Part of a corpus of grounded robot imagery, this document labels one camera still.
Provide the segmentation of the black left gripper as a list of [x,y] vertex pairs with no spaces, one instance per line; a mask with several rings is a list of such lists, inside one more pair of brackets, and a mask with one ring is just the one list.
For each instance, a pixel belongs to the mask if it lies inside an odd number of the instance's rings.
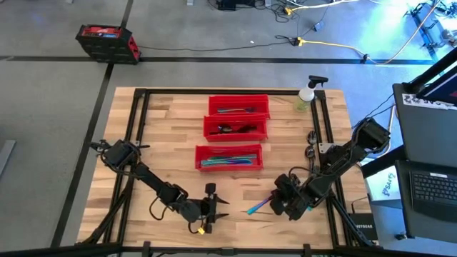
[[229,204],[228,201],[223,200],[216,194],[216,184],[208,183],[205,187],[206,197],[201,203],[201,214],[204,215],[203,230],[206,233],[212,233],[213,224],[217,219],[228,216],[228,213],[217,213],[216,205],[218,203]]

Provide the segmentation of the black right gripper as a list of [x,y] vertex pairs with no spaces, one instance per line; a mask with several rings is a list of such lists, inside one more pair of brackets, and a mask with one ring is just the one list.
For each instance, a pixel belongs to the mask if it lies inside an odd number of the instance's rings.
[[280,216],[285,213],[290,221],[299,220],[310,206],[311,197],[300,186],[298,177],[281,174],[275,181],[276,189],[271,192],[270,207]]

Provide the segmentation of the iridescent cutlery piece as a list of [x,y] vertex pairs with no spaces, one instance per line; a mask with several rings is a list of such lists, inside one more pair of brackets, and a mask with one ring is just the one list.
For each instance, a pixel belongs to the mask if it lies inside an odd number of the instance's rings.
[[237,156],[213,156],[209,157],[207,161],[224,161],[224,160],[234,160],[234,159],[256,159],[256,154],[247,154],[247,155],[237,155]]

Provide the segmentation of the red plastic bin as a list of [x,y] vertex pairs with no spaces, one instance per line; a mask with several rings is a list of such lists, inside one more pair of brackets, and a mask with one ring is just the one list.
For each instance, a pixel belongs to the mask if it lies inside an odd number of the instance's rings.
[[204,117],[203,135],[209,142],[262,141],[268,138],[262,114]]
[[[242,146],[197,146],[195,152],[195,169],[200,172],[209,171],[258,171],[263,169],[262,147],[260,144]],[[201,161],[213,156],[237,156],[256,154],[256,159],[250,159],[252,165],[233,165],[233,166],[207,166],[202,167]]]
[[[253,113],[224,113],[219,114],[217,109],[226,108],[255,108]],[[249,115],[262,114],[267,119],[271,117],[269,100],[266,94],[260,95],[218,95],[209,97],[208,113],[213,115]]]

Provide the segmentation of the spray bottle with yellow label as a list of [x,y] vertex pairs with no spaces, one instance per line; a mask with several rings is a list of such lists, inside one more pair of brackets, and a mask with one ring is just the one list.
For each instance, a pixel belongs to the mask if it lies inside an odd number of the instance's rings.
[[297,99],[293,104],[293,108],[297,112],[304,112],[314,100],[317,86],[319,84],[323,86],[328,82],[328,78],[322,76],[310,75],[308,79],[308,83],[298,92]]

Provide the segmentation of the white box with handwriting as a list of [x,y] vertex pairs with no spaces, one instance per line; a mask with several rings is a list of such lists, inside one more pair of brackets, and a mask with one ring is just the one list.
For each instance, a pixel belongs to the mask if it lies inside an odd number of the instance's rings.
[[402,209],[401,194],[394,166],[365,179],[369,201],[375,206]]

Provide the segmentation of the black laptop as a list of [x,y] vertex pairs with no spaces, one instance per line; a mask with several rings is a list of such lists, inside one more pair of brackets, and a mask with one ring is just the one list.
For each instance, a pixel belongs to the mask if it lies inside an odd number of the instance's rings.
[[413,106],[393,86],[403,145],[395,160],[406,232],[457,243],[457,111]]

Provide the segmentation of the black slanted stand beam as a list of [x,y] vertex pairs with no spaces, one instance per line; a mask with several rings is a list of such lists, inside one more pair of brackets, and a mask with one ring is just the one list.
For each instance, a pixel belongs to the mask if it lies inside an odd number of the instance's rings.
[[457,48],[454,48],[412,82],[403,83],[403,90],[408,94],[415,94],[418,99],[457,106],[457,65],[426,85],[456,62]]

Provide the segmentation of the red and black toolbox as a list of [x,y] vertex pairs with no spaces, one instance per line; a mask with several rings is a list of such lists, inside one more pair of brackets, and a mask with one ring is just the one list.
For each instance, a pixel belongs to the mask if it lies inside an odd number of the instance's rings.
[[141,57],[132,33],[121,26],[81,25],[76,40],[99,63],[136,65]]

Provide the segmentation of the black floor computer box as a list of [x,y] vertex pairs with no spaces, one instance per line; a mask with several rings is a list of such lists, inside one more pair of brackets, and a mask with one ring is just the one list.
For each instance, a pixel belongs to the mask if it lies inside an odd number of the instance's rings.
[[217,9],[221,11],[235,11],[237,5],[249,6],[251,0],[216,0]]

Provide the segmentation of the black floor stand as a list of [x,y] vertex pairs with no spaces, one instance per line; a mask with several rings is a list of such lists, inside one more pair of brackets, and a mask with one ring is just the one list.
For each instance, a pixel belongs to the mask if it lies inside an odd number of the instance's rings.
[[433,61],[438,52],[457,48],[457,0],[417,0],[407,3],[404,16],[410,16],[422,38],[422,48]]

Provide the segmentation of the black Netgear network switch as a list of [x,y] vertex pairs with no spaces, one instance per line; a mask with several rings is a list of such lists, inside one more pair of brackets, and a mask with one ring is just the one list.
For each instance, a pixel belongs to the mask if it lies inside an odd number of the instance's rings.
[[376,224],[372,213],[350,213],[349,216],[355,223],[357,229],[360,230],[368,240],[378,240]]

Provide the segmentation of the black metal table frame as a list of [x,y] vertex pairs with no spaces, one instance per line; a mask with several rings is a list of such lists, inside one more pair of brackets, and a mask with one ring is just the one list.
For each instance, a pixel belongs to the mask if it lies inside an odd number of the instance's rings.
[[340,90],[325,90],[325,101],[314,109],[297,112],[293,103],[297,91],[268,89],[271,117],[267,121],[268,138],[261,143],[263,169],[260,171],[209,171],[195,169],[197,146],[206,144],[203,119],[208,113],[210,96],[241,95],[243,89],[153,89],[148,109],[133,111],[144,119],[142,161],[162,180],[175,183],[192,198],[204,197],[208,183],[216,184],[217,194],[228,204],[219,204],[218,219],[212,233],[201,235],[198,225],[188,225],[181,215],[167,211],[156,200],[152,189],[135,181],[129,209],[120,211],[112,225],[111,240],[122,240],[125,246],[169,248],[242,248],[299,250],[309,245],[314,250],[345,245],[348,229],[341,217],[327,203],[307,211],[297,221],[277,216],[265,204],[252,215],[247,210],[267,198],[275,179],[293,170],[301,180],[307,177],[308,161],[304,156],[307,134],[320,128],[323,139],[337,143],[351,137],[346,100]]

